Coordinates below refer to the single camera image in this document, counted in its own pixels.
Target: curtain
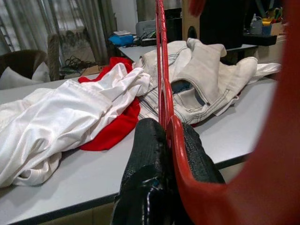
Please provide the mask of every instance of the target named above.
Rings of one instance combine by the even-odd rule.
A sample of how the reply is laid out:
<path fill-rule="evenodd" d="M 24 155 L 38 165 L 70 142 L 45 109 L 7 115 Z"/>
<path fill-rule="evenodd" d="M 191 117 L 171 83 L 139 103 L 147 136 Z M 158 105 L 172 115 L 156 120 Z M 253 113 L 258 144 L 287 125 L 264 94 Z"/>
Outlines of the curtain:
<path fill-rule="evenodd" d="M 116 30 L 110 0 L 0 0 L 0 20 L 11 51 L 47 52 L 48 35 L 59 34 L 62 64 L 76 49 L 78 58 L 90 52 L 96 62 L 107 63 L 107 38 Z"/>

